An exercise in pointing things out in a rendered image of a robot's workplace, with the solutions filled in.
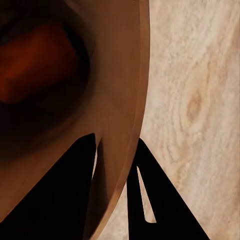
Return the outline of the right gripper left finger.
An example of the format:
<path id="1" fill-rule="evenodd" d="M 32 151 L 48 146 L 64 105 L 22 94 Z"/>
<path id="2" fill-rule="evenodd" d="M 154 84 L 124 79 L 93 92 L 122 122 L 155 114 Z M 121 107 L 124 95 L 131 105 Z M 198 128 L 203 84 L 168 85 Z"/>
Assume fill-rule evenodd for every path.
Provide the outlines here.
<path id="1" fill-rule="evenodd" d="M 77 139 L 0 223 L 0 240 L 83 240 L 95 134 Z"/>

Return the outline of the trash can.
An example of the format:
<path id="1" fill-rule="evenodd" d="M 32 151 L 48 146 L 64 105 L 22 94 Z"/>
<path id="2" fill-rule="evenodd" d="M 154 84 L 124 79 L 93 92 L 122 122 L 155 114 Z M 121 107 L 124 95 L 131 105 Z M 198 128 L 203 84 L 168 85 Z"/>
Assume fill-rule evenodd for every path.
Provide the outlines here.
<path id="1" fill-rule="evenodd" d="M 79 138 L 95 134 L 83 240 L 97 240 L 127 183 L 146 109 L 150 0 L 0 0 L 0 45 L 66 22 L 87 64 L 13 105 L 0 103 L 0 223 Z"/>

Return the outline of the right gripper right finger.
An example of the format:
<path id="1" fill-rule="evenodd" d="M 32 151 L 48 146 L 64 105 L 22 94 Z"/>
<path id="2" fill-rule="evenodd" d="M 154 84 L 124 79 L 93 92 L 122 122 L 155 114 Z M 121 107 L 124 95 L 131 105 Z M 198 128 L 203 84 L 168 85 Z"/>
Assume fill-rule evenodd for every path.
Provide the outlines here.
<path id="1" fill-rule="evenodd" d="M 137 167 L 156 223 L 145 219 Z M 141 138 L 126 185 L 129 240 L 210 240 Z"/>

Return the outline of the can of soda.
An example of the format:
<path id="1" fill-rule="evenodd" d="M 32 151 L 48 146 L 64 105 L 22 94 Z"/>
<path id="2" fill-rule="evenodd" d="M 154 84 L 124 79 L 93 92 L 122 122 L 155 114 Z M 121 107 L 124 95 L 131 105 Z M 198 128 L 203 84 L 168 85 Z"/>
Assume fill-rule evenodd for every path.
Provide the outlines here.
<path id="1" fill-rule="evenodd" d="M 0 45 L 0 103 L 13 105 L 87 64 L 66 22 L 46 22 Z"/>

